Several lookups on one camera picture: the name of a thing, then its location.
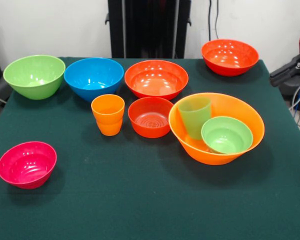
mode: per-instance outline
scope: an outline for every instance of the cup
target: cup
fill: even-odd
[[[204,96],[188,97],[178,104],[178,110],[188,135],[202,140],[201,128],[211,118],[211,100]]]
[[[120,132],[125,111],[125,101],[114,94],[96,97],[91,103],[96,124],[103,135],[114,136]]]

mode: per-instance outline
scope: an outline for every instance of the magenta bowl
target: magenta bowl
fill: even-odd
[[[24,142],[6,151],[0,158],[0,177],[21,189],[35,189],[50,177],[57,153],[41,141]]]

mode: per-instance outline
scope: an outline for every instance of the blue bowl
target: blue bowl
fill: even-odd
[[[85,58],[69,65],[64,80],[71,89],[88,102],[104,94],[113,94],[124,76],[123,67],[114,60]]]

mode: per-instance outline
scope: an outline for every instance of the dark green felt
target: dark green felt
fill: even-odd
[[[63,58],[66,65],[78,58]],[[137,59],[117,59],[125,69]],[[13,93],[0,116],[0,156],[26,141],[58,154],[48,182],[23,190],[0,179],[0,240],[300,240],[300,132],[262,61],[238,77],[202,59],[176,59],[189,84],[172,102],[218,92],[251,104],[265,123],[253,151],[222,166],[196,162],[170,132],[132,129],[124,82],[121,132],[100,134],[90,104],[63,83],[46,100]]]

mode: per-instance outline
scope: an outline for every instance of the small green bowl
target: small green bowl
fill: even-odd
[[[10,63],[3,72],[3,78],[24,97],[41,100],[58,90],[65,69],[65,63],[55,56],[26,56]]]
[[[251,147],[254,137],[242,121],[229,116],[216,116],[206,121],[201,129],[205,144],[218,154],[240,153]]]

